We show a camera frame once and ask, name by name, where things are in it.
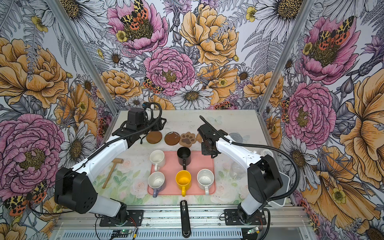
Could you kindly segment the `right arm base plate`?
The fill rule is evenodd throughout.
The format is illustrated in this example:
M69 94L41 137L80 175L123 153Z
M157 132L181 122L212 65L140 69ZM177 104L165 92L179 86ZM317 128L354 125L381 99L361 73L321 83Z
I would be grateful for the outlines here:
M266 215L261 210L256 210L252 215L247 215L240 209L225 209L224 218L227 226L264 226L267 224Z

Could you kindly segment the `cork round coaster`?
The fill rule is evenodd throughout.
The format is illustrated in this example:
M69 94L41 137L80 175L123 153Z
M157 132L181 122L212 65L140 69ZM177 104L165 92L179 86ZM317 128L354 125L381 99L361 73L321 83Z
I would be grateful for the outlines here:
M197 136L196 136L196 140L197 140L197 142L199 142L200 144L203 142L203 139L202 139L202 137L201 137L200 134L197 134Z

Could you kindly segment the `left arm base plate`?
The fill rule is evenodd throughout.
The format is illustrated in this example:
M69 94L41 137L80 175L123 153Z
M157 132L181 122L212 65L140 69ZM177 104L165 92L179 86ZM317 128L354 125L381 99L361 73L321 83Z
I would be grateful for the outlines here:
M127 210L125 213L118 213L115 217L102 215L100 227L140 227L142 225L143 210Z

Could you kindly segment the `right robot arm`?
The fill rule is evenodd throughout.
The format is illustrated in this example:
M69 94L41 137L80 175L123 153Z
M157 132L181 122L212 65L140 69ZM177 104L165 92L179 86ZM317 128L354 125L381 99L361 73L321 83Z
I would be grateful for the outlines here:
M235 142L226 132L215 129L203 116L198 128L202 137L202 154L212 159L223 154L232 159L247 173L249 195L238 205L238 216L250 224L256 212L262 210L284 186L281 173L271 155L261 156L250 151L245 144Z

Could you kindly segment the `dark brown round coaster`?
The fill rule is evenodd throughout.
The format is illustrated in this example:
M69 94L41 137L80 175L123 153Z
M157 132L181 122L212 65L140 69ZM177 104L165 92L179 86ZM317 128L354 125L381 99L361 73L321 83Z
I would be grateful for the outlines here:
M149 132L146 136L146 140L149 144L157 144L163 138L163 135L159 131Z

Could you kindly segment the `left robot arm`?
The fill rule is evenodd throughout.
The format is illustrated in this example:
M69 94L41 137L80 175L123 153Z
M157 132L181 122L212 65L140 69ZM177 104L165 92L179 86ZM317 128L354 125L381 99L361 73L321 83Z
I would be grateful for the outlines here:
M161 131L167 120L149 107L133 108L110 138L80 163L56 173L55 203L79 214L92 213L122 225L128 220L126 204L100 196L93 186L98 175L120 154L150 132Z

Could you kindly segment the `glossy brown round coaster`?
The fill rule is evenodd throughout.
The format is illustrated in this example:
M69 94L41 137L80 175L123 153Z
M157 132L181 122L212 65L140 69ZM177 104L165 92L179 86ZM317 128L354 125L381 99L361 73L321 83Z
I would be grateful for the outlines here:
M181 136L177 132L169 132L164 137L165 143L169 146L177 145L180 139L181 139Z

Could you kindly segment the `grey woven round coaster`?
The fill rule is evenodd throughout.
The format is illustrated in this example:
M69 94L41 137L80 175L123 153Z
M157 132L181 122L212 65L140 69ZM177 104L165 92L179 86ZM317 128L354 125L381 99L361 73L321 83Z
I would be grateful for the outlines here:
M243 143L244 139L239 133L230 133L229 136L237 143Z

